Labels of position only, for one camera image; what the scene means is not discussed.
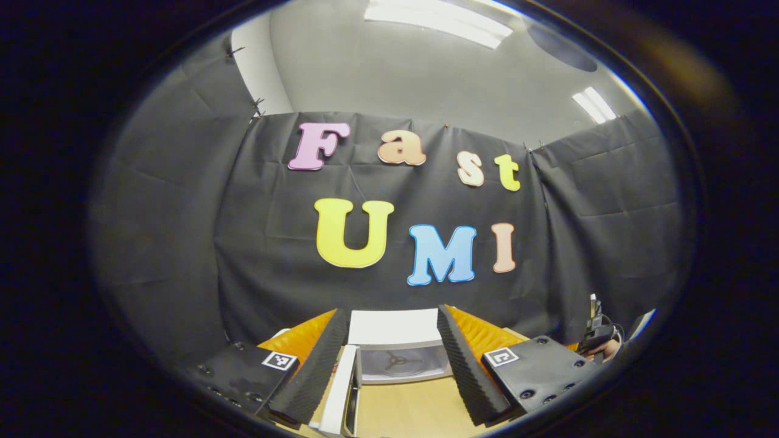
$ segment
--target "ceiling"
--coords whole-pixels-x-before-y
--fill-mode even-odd
[[[575,69],[538,47],[519,16],[472,9],[513,29],[496,49],[437,30],[365,21],[368,0],[296,0],[259,17],[265,26],[234,32],[247,84],[247,65],[278,79],[255,77],[255,98],[278,94],[273,112],[353,111],[447,123],[535,148],[595,125],[572,99],[594,87],[617,115],[640,102],[603,65]],[[266,44],[272,53],[249,46]]]

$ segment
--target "white wall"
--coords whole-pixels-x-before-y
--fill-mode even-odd
[[[268,115],[292,112],[273,56],[270,16],[270,13],[265,13],[251,19],[236,27],[232,34],[233,50],[246,47],[234,55],[238,70],[254,100],[265,99],[259,109]]]

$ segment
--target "black fabric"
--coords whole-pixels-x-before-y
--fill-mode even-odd
[[[220,303],[227,332],[262,341],[334,306],[421,309],[443,302],[528,336],[579,341],[596,293],[616,322],[653,309],[677,285],[688,236],[666,144],[641,114],[623,116],[529,153],[455,127],[353,113],[266,116],[252,124],[236,159],[215,233]],[[349,137],[318,171],[292,171],[303,122],[347,122]],[[381,135],[421,137],[427,161],[385,164]],[[457,176],[461,150],[482,160],[485,183]],[[517,192],[499,181],[493,160],[519,164]],[[366,200],[389,201],[384,257],[364,269],[334,267],[316,250],[314,202],[350,200],[346,244],[367,243]],[[492,271],[492,224],[513,224],[516,269]],[[443,242],[474,227],[475,279],[410,286],[415,244],[409,227],[432,224]]]
[[[292,171],[303,122],[347,122],[351,134],[318,171]],[[392,129],[418,134],[427,161],[417,167],[384,164],[377,150]],[[485,183],[464,185],[456,155],[479,155]],[[519,164],[521,189],[510,192],[499,181],[495,157],[510,154]],[[231,336],[264,341],[328,309],[425,309],[448,303],[501,327],[541,333],[555,329],[561,309],[548,301],[549,244],[547,215],[536,172],[522,145],[441,124],[353,113],[294,113],[262,117],[252,123],[224,193],[215,242],[220,297]],[[314,202],[350,200],[345,240],[351,248],[367,243],[366,200],[395,206],[387,225],[383,258],[364,269],[334,267],[317,252],[319,215]],[[516,269],[492,270],[495,235],[491,226],[514,224]],[[409,228],[431,224],[442,241],[460,225],[476,229],[475,279],[433,281],[410,286],[414,240]]]
[[[672,147],[635,111],[533,151],[555,255],[548,291],[564,297],[567,331],[586,320],[589,293],[628,327],[680,287],[695,230]]]
[[[90,199],[93,265],[109,302],[164,360],[225,345],[213,225],[252,98],[230,33],[191,53],[134,108]]]

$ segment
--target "orange foam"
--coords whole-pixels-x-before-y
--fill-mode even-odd
[[[297,356],[300,366],[303,366],[303,363],[305,363],[308,355],[311,354],[311,350],[322,335],[322,331],[327,327],[327,323],[335,315],[335,312],[336,310],[333,309],[322,315],[315,316],[257,346],[266,350],[284,353],[285,355]]]

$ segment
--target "electronic device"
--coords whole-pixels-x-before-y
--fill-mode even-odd
[[[601,302],[597,300],[595,294],[590,295],[590,320],[587,321],[587,332],[584,339],[579,343],[577,352],[583,353],[596,348],[611,340],[617,333],[615,325],[609,320],[603,321],[604,315],[601,312]]]
[[[268,419],[268,404],[298,369],[298,358],[235,342],[211,358],[183,368],[220,403]]]
[[[516,415],[561,397],[599,366],[548,336],[489,351],[481,357],[481,363],[516,409]]]

